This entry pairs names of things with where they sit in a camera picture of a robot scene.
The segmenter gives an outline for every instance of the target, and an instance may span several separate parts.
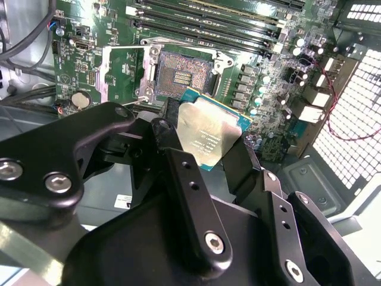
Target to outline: black cable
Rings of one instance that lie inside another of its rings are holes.
[[[0,62],[0,66],[2,67],[5,67],[7,68],[8,70],[15,70],[15,68],[13,66],[11,66],[10,64],[6,63],[6,62]],[[38,77],[41,77],[42,79],[45,79],[49,82],[55,82],[55,77],[51,74],[48,74],[48,73],[44,73],[42,71],[39,71],[39,70],[30,70],[30,71],[27,71],[27,70],[23,70],[21,69],[21,71],[25,74],[31,74],[32,76],[38,76]]]
[[[55,10],[57,7],[56,0],[49,0],[48,13],[42,19],[42,21],[27,35],[24,39],[22,39],[19,43],[17,43],[14,47],[10,48],[6,52],[0,54],[0,61],[6,61],[7,59],[19,54],[24,51],[33,41],[38,37],[41,32],[46,29],[46,26],[52,20]]]
[[[1,29],[1,27],[0,27],[0,37],[1,37],[1,43],[2,43],[2,52],[6,52],[7,51],[7,43],[5,41],[4,31]],[[51,46],[52,38],[53,38],[53,32],[49,31],[48,40],[46,41],[45,50],[44,50],[40,60],[37,63],[35,63],[34,65],[32,65],[31,67],[24,67],[24,66],[21,66],[19,64],[14,64],[9,59],[7,60],[8,65],[6,65],[5,63],[0,63],[0,65],[6,67],[8,69],[11,69],[11,70],[19,69],[23,73],[32,74],[35,76],[39,76],[39,77],[41,77],[45,80],[48,80],[50,82],[55,82],[55,78],[53,76],[50,76],[47,73],[43,73],[42,71],[35,70],[36,68],[41,66],[41,64],[45,61],[46,56],[48,55],[48,52],[49,52],[49,49]]]
[[[46,86],[44,88],[37,88],[32,91],[27,91],[22,94],[12,95],[0,101],[0,105],[13,104],[15,102],[23,102],[34,100],[38,98],[51,97],[56,95],[55,86]]]

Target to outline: green circuit board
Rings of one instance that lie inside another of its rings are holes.
[[[295,120],[285,119],[287,105],[277,97],[289,104],[304,89],[287,82],[290,67],[313,72],[295,56],[296,41],[303,39],[301,53],[314,57],[310,46],[329,41],[324,33],[335,5],[58,0],[52,27],[57,99],[72,101],[63,116],[105,101],[155,111],[191,87],[251,116],[251,131],[264,138],[256,151],[279,161]]]

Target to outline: white sticker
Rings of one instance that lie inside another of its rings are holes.
[[[130,195],[117,195],[114,207],[129,210],[131,209],[131,201],[132,197]]]

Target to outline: red wire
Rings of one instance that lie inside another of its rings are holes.
[[[328,126],[328,130],[329,130],[329,133],[331,133],[334,137],[340,139],[340,140],[343,140],[343,141],[357,141],[357,140],[365,140],[365,139],[368,139],[368,138],[372,138],[374,137],[376,134],[380,133],[381,132],[381,128],[377,131],[375,131],[374,133],[372,134],[369,134],[369,135],[366,135],[366,136],[363,136],[363,137],[358,137],[358,138],[343,138],[341,137],[340,135],[337,134],[336,131],[334,131],[331,127],[331,122],[330,122],[330,116],[333,112],[333,110],[335,109],[336,105],[338,104],[339,102],[339,95],[337,94],[337,92],[335,91],[335,88],[333,87],[332,85],[332,81],[330,80],[327,72],[325,71],[324,68],[320,67],[317,63],[315,63],[315,65],[321,69],[321,72],[323,73],[323,75],[325,76],[325,78],[327,79],[327,82],[328,82],[328,85],[329,85],[329,88],[332,92],[332,95],[333,95],[333,103],[332,103],[332,106],[331,108],[329,109],[328,111],[328,114],[327,114],[327,126]]]

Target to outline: cpu processor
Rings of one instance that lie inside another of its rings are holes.
[[[188,88],[180,100],[177,134],[184,151],[210,171],[233,147],[251,119]]]

